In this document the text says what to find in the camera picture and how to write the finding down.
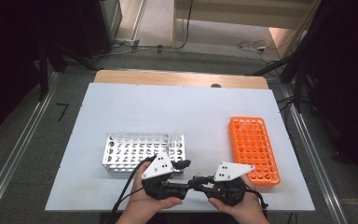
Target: white tabletop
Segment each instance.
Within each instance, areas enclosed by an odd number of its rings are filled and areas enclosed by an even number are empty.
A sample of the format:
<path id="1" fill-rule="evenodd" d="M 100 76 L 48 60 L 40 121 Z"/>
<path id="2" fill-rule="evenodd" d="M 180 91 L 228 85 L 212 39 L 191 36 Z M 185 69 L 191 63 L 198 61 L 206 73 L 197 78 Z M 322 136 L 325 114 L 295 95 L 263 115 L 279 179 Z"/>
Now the white tabletop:
<path id="1" fill-rule="evenodd" d="M 171 181 L 213 175 L 220 161 L 232 161 L 227 125 L 234 116 L 260 117 L 266 123 L 281 178 L 277 186 L 256 188 L 268 210 L 315 210 L 272 91 L 100 83 L 89 84 L 46 210 L 111 211 L 128 176 L 109 174 L 102 165 L 109 133 L 180 131 L 191 165 Z M 190 190 L 183 204 L 168 211 L 215 208 L 203 193 Z"/>

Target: human hand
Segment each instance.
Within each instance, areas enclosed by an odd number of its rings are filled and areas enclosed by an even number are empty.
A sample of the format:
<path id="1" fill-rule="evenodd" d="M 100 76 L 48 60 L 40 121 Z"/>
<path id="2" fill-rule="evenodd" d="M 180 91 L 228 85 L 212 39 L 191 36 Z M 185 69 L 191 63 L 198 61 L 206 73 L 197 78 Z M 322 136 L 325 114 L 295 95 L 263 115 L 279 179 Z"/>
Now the human hand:
<path id="1" fill-rule="evenodd" d="M 139 167 L 138 173 L 133 181 L 131 192 L 142 187 L 142 174 L 150 165 L 150 161 L 145 162 Z M 162 209 L 172 208 L 177 204 L 181 204 L 182 200 L 170 197 L 157 201 L 146 195 L 142 189 L 130 196 L 127 207 L 121 215 L 117 223 L 141 224 L 146 223 L 153 215 Z"/>
<path id="2" fill-rule="evenodd" d="M 255 185 L 247 175 L 242 175 L 241 179 L 251 189 L 255 189 Z M 242 202 L 235 206 L 226 205 L 215 198 L 209 198 L 208 201 L 218 211 L 232 215 L 240 224 L 269 223 L 264 217 L 257 196 L 251 192 L 246 192 Z"/>

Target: white table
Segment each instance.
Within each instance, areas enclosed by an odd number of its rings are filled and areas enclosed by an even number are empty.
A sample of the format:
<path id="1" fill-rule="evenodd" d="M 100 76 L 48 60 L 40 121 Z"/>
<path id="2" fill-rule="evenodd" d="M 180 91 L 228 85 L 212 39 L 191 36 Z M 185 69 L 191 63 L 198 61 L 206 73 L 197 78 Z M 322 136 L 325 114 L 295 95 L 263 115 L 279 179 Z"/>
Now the white table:
<path id="1" fill-rule="evenodd" d="M 261 117 L 266 122 L 281 176 L 277 186 L 257 187 L 268 210 L 315 210 L 272 91 L 102 83 L 89 84 L 46 210 L 112 209 L 127 175 L 109 174 L 102 166 L 109 133 L 180 130 L 185 135 L 186 158 L 192 162 L 172 182 L 185 183 L 197 173 L 213 175 L 220 161 L 232 161 L 227 125 L 233 116 Z M 203 193 L 190 190 L 183 204 L 168 211 L 215 209 Z"/>

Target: human arm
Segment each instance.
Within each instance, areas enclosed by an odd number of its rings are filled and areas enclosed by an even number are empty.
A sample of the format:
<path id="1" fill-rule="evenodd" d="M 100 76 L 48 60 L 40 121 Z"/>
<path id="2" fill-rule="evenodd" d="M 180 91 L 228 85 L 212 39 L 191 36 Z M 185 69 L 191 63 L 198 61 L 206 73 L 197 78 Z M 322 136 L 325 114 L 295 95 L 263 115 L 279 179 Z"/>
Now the human arm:
<path id="1" fill-rule="evenodd" d="M 139 167 L 138 173 L 133 181 L 131 192 L 142 187 L 142 174 L 149 165 L 150 162 L 147 161 Z M 181 203 L 182 200 L 174 197 L 157 201 L 147 196 L 142 189 L 130 196 L 127 207 L 117 221 L 117 224 L 143 224 L 160 210 L 172 208 Z"/>
<path id="2" fill-rule="evenodd" d="M 241 176 L 242 181 L 251 189 L 255 189 L 255 185 L 247 175 Z M 260 202 L 257 196 L 251 192 L 246 192 L 242 202 L 235 206 L 229 206 L 218 199 L 210 198 L 208 200 L 218 211 L 232 215 L 240 224 L 264 224 L 269 223 L 264 217 Z"/>

